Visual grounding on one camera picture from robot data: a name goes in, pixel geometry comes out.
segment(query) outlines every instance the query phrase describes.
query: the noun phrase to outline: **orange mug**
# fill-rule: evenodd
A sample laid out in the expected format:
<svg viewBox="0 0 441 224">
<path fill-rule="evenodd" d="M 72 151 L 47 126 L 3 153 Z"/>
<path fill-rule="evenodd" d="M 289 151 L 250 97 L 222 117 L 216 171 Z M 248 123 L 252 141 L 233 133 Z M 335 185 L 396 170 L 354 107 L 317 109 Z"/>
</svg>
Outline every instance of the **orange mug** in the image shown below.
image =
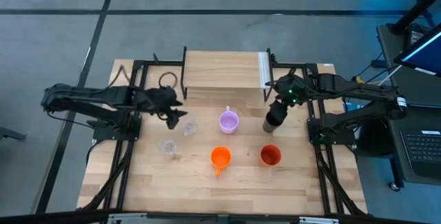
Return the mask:
<svg viewBox="0 0 441 224">
<path fill-rule="evenodd" d="M 221 169 L 225 169 L 232 160 L 232 154 L 226 147 L 216 147 L 212 151 L 212 164 L 216 168 L 216 176 L 221 174 Z"/>
<path fill-rule="evenodd" d="M 260 151 L 260 159 L 263 165 L 277 165 L 282 159 L 282 153 L 275 145 L 266 145 Z"/>
</svg>

